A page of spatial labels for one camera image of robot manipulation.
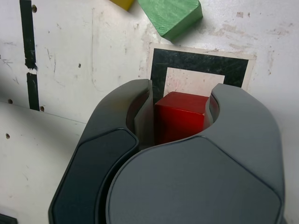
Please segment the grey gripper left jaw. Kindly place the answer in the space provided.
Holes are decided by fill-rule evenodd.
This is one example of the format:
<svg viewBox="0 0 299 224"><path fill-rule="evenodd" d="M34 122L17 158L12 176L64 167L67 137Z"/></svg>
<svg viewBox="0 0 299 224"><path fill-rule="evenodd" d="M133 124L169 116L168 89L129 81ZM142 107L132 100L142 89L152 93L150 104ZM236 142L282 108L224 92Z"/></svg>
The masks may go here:
<svg viewBox="0 0 299 224"><path fill-rule="evenodd" d="M54 194L51 224L104 224L109 187L121 166L154 145L152 81L129 81L95 107Z"/></svg>

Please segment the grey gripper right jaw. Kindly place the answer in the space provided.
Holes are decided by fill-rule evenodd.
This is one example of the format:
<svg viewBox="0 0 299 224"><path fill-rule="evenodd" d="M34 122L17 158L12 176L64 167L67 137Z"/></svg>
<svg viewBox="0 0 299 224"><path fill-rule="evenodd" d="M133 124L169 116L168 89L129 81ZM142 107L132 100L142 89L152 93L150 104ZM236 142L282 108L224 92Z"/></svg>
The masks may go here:
<svg viewBox="0 0 299 224"><path fill-rule="evenodd" d="M279 127L241 88L218 84L207 127L142 150L118 171L109 224L281 224L285 179Z"/></svg>

